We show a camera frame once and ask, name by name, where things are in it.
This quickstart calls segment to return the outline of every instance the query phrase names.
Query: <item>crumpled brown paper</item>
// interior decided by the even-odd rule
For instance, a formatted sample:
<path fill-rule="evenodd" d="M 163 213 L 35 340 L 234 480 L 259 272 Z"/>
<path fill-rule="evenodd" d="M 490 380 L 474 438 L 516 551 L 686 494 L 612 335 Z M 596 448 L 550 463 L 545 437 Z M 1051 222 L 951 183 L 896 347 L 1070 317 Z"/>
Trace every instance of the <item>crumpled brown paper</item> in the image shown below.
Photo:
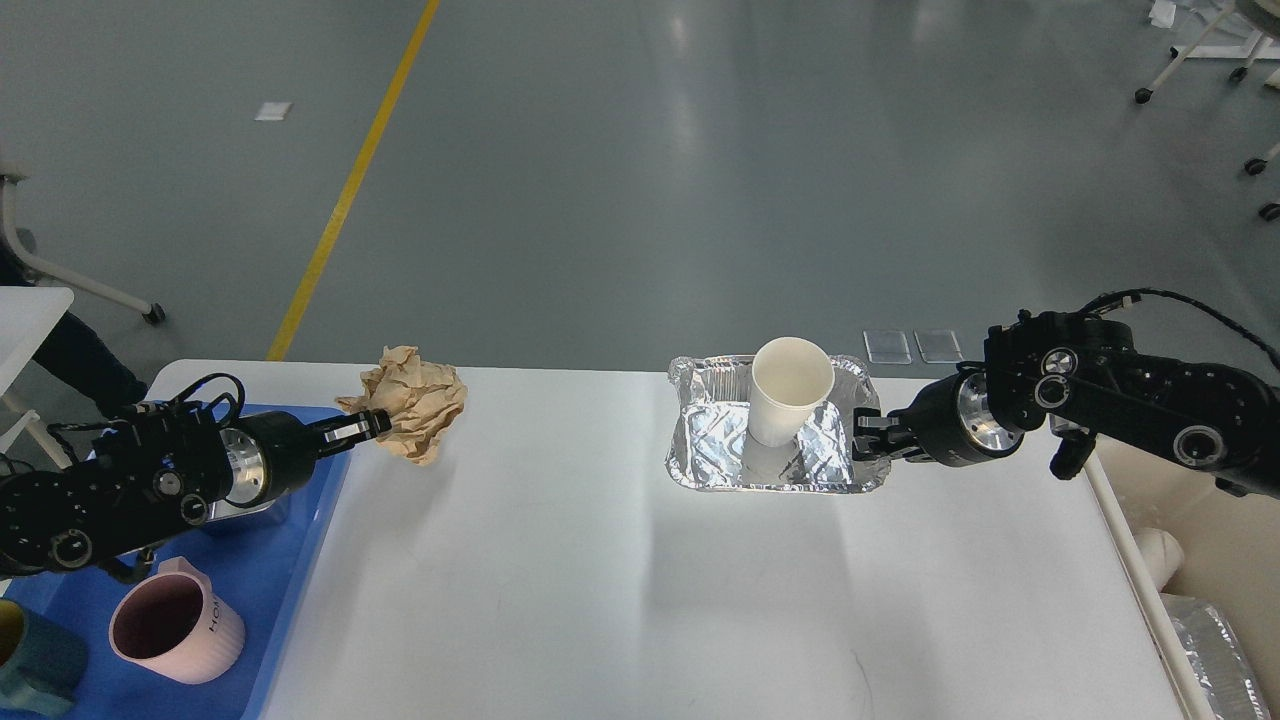
<path fill-rule="evenodd" d="M 462 413 L 467 386 L 453 365 L 426 363 L 417 347 L 384 347 L 378 368 L 360 373 L 361 397 L 337 397 L 343 413 L 385 410 L 392 432 L 378 445 L 416 465 L 430 465 L 440 454 L 440 436 Z"/>

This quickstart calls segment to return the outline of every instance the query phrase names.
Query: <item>gray floor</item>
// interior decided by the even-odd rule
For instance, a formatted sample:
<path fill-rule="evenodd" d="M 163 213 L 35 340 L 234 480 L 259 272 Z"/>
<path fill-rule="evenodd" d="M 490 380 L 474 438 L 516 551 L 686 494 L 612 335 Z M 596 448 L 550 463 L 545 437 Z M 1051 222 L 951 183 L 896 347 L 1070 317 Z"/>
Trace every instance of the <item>gray floor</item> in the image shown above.
<path fill-rule="evenodd" d="M 1187 63 L 1149 0 L 443 0 L 291 360 L 662 370 L 800 334 L 954 328 L 1120 287 L 1280 341 L 1280 140 L 1261 63 Z M 0 143 L 41 252 L 140 374 L 261 359 L 421 0 L 0 5 Z M 251 122 L 265 100 L 289 119 Z M 1139 348 L 1265 372 L 1164 301 Z M 946 366 L 876 366 L 941 375 Z M 55 419 L 90 406 L 38 369 Z"/>

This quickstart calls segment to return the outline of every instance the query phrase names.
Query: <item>dark pants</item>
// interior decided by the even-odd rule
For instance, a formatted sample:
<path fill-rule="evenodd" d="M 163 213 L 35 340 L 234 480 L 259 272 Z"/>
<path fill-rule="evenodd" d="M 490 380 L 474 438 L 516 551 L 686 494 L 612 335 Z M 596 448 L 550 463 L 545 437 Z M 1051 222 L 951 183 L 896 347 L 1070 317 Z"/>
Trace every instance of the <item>dark pants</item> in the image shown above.
<path fill-rule="evenodd" d="M 3 246 L 0 284 L 31 287 L 22 277 L 18 259 Z M 55 378 L 92 400 L 106 418 L 115 416 L 115 411 L 124 405 L 141 401 L 147 392 L 147 386 L 111 355 L 97 333 L 70 313 L 58 320 L 33 357 Z"/>

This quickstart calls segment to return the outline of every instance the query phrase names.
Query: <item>white table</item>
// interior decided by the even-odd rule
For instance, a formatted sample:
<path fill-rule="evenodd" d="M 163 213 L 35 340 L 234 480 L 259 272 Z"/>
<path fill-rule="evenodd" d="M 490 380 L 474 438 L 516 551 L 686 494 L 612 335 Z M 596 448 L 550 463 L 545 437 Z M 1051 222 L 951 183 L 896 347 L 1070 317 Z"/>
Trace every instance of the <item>white table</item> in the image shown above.
<path fill-rule="evenodd" d="M 0 287 L 0 400 L 8 409 L 0 410 L 0 452 L 9 450 L 18 434 L 27 430 L 59 468 L 68 465 L 40 415 L 8 389 L 72 306 L 72 300 L 67 287 Z"/>
<path fill-rule="evenodd" d="M 151 397 L 225 370 L 330 405 L 361 369 L 183 360 Z M 1181 716 L 1047 432 L 867 496 L 698 493 L 663 469 L 663 374 L 460 373 L 439 462 L 353 452 L 265 717 Z"/>
<path fill-rule="evenodd" d="M 0 287 L 0 393 L 27 366 L 72 297 L 67 287 Z"/>

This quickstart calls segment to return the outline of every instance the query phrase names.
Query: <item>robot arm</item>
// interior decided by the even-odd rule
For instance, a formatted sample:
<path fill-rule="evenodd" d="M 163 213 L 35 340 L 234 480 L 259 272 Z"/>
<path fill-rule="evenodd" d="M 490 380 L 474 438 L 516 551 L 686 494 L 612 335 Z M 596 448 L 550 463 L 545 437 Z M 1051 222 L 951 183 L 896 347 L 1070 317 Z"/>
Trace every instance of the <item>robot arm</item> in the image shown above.
<path fill-rule="evenodd" d="M 1239 324 L 1166 291 L 1102 296 L 1075 313 L 1021 311 L 992 327 L 984 363 L 961 363 L 905 409 L 858 418 L 855 456 L 964 466 L 1006 457 L 1046 418 L 1061 445 L 1050 469 L 1074 477 L 1106 434 L 1185 468 L 1233 493 L 1280 497 L 1280 397 L 1257 377 L 1216 364 L 1142 355 L 1129 327 L 1102 314 L 1142 295 L 1188 301 L 1267 351 Z"/>
<path fill-rule="evenodd" d="M 215 378 L 233 382 L 236 393 L 211 404 L 189 400 Z M 0 575 L 99 565 L 122 582 L 141 580 L 154 548 L 202 525 L 214 502 L 270 502 L 306 484 L 320 457 L 390 429 L 381 410 L 307 425 L 282 411 L 241 416 L 243 405 L 241 382 L 219 373 L 106 424 L 50 425 L 105 432 L 93 441 L 92 460 L 0 479 Z M 141 552 L 131 570 L 116 556 L 134 550 Z"/>

